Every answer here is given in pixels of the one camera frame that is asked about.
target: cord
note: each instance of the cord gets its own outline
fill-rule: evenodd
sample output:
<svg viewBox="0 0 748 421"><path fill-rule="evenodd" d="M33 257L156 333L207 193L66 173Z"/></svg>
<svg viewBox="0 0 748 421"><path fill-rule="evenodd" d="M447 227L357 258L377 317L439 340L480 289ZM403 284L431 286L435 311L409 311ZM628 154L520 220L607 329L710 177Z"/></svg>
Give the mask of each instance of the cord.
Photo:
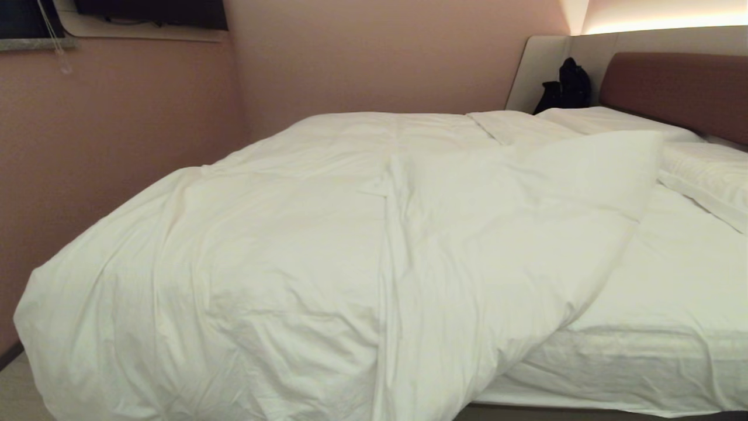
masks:
<svg viewBox="0 0 748 421"><path fill-rule="evenodd" d="M62 43L60 42L60 38L57 38L57 34L55 34L55 29L52 27L51 22L49 21L49 18L46 14L46 9L44 8L44 5L42 4L42 0L37 0L37 4L39 5L39 10L42 12L42 17L44 18L44 24L47 27L47 31L49 32L49 36L52 39L52 44L55 46L55 54L57 55L57 60L60 63L60 71L63 74L69 75L73 73L73 66L70 64L70 61L67 59L67 54L65 54L65 49L62 48Z"/></svg>

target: wall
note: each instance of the wall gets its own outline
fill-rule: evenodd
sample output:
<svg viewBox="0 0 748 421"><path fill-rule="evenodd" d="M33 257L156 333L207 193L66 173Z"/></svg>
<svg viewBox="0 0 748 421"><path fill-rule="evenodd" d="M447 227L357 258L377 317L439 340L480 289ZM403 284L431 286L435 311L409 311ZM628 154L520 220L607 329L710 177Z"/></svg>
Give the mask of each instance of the wall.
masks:
<svg viewBox="0 0 748 421"><path fill-rule="evenodd" d="M226 0L252 139L326 112L502 109L558 0Z"/></svg>
<svg viewBox="0 0 748 421"><path fill-rule="evenodd" d="M748 25L747 0L589 0L584 34Z"/></svg>
<svg viewBox="0 0 748 421"><path fill-rule="evenodd" d="M560 0L570 35L582 34L589 0Z"/></svg>
<svg viewBox="0 0 748 421"><path fill-rule="evenodd" d="M0 354L31 270L174 169L246 143L232 47L82 40L0 53Z"/></svg>

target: window sill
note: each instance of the window sill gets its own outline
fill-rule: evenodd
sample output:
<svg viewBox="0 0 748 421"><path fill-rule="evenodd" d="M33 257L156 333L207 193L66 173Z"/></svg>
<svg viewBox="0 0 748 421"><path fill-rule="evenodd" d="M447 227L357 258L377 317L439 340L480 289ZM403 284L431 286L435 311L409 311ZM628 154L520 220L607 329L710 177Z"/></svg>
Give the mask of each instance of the window sill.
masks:
<svg viewBox="0 0 748 421"><path fill-rule="evenodd" d="M75 38L65 37L60 39L63 48L78 48ZM25 40L0 40L0 51L23 51L29 49L55 49L51 38L30 38Z"/></svg>

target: floor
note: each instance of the floor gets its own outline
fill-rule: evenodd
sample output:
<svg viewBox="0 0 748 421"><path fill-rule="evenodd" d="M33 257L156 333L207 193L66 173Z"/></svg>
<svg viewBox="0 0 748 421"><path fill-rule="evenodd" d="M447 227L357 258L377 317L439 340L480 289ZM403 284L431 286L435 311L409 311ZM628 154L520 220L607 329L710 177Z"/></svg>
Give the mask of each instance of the floor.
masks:
<svg viewBox="0 0 748 421"><path fill-rule="evenodd" d="M455 421L658 421L659 418L600 411L466 408ZM688 421L748 421L746 414L690 417ZM0 421L55 421L34 387L26 354L0 372Z"/></svg>

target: brown headboard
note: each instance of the brown headboard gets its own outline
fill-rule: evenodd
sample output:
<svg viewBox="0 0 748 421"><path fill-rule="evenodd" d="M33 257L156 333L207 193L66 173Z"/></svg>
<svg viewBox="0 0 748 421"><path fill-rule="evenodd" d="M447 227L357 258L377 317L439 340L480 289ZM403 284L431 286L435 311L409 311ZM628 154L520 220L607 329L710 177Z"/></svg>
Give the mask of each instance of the brown headboard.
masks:
<svg viewBox="0 0 748 421"><path fill-rule="evenodd" d="M748 56L619 52L600 103L748 145Z"/></svg>

